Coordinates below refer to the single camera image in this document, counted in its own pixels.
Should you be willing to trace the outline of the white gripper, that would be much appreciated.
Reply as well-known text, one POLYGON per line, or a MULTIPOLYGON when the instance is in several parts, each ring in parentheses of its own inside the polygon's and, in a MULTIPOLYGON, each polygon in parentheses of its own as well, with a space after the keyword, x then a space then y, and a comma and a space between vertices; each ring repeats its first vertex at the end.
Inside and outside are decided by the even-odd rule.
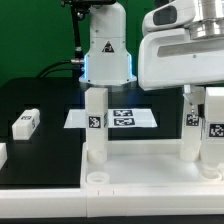
POLYGON ((147 34, 139 47, 138 81, 144 90, 184 85, 184 112, 202 117, 204 88, 195 85, 224 81, 224 38, 191 40, 184 28, 147 34))

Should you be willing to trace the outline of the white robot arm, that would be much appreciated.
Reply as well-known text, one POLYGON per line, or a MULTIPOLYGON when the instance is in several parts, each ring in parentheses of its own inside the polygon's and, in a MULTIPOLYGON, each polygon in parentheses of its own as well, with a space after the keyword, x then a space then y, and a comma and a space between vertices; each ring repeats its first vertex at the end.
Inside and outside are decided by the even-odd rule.
MULTIPOLYGON (((118 28, 107 31, 109 19, 93 11, 93 42, 85 57, 87 74, 94 85, 112 85, 121 79, 130 56, 118 42, 118 28)), ((172 0, 147 13, 139 46, 139 86, 156 90, 182 86, 196 111, 201 104, 192 87, 224 80, 224 0, 172 0)))

